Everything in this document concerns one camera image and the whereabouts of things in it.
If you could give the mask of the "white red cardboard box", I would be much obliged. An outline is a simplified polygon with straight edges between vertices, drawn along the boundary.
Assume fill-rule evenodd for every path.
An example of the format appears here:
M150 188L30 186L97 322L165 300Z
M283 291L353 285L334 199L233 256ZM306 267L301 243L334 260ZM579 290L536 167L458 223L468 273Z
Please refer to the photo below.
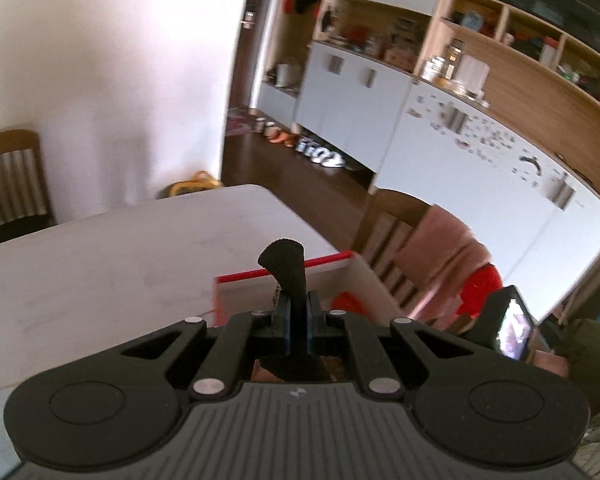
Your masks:
M213 282L213 324L224 325L242 312L273 311L287 290L313 292L323 310L362 314L377 326L387 326L404 315L361 255L340 252L306 260L304 270L290 280L279 280L264 269L218 276Z

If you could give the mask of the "dark wooden chair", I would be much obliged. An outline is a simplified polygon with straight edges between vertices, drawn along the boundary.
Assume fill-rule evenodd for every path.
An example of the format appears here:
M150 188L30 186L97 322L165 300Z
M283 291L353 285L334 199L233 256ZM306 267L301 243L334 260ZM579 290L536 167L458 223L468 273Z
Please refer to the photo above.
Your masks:
M389 297L386 306L370 307L370 313L376 318L381 315L414 318L416 301L424 298L415 284L396 267L393 258L429 208L422 200L398 191L381 188L368 196L351 249L367 263Z

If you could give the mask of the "pink blanket on chair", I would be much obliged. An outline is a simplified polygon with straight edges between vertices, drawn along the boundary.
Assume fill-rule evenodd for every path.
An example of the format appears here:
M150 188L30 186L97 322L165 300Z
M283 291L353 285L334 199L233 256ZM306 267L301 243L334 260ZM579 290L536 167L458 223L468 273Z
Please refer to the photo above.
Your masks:
M457 317L468 278L490 264L488 248L463 221L434 205L427 209L392 262L413 283L408 315L444 330Z

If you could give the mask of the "black white shoes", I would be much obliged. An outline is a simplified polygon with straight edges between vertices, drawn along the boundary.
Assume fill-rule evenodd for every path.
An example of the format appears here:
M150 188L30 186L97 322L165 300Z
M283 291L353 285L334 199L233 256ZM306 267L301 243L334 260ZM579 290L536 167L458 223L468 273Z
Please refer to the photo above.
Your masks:
M338 169L346 166L346 160L340 153L308 138L301 138L299 140L296 152L306 156L312 164L324 168Z

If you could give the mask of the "red cushion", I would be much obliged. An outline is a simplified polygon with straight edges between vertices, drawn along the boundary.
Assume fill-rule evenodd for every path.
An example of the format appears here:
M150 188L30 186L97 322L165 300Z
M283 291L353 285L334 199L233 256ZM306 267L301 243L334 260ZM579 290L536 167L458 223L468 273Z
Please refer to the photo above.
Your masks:
M460 290L460 306L456 314L478 318L489 296L502 288L503 282L498 270L493 264L486 264L465 281Z

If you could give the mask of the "red patterned rug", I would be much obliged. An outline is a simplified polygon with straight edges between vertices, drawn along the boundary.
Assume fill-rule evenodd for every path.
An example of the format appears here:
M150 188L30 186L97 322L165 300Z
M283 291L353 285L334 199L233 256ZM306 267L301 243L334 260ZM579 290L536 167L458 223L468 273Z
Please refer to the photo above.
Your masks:
M227 111L225 135L243 136L253 133L257 115L253 115L246 108L230 108Z

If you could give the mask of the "white cabinet unit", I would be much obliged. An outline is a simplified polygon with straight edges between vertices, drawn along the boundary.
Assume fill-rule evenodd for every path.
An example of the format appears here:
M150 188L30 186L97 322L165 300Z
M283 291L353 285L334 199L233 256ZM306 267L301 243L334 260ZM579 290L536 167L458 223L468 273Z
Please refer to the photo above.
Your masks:
M460 218L537 320L600 255L600 196L480 108L324 42L304 76L297 93L262 84L259 110L373 170L378 188Z

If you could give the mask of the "white tote bag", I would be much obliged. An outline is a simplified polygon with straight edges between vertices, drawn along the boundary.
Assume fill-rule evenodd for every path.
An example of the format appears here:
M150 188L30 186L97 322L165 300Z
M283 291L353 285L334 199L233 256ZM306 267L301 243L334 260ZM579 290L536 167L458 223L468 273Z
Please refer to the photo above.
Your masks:
M275 87L292 88L300 81L302 68L296 62L278 63L275 67Z

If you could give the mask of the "wooden chair at far side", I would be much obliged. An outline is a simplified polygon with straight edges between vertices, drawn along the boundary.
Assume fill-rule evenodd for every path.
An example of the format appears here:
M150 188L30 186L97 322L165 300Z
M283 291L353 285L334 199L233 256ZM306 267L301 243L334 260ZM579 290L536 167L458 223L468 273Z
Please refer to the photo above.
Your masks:
M24 129L0 132L0 244L55 224L40 136Z

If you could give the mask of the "wooden wall shelf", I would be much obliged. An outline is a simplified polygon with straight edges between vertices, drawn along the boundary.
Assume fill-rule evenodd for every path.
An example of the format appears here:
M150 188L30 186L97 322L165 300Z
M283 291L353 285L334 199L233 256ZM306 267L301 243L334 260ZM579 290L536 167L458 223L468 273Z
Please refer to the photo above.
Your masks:
M600 192L600 0L323 0L370 58L420 75L458 41L491 115Z

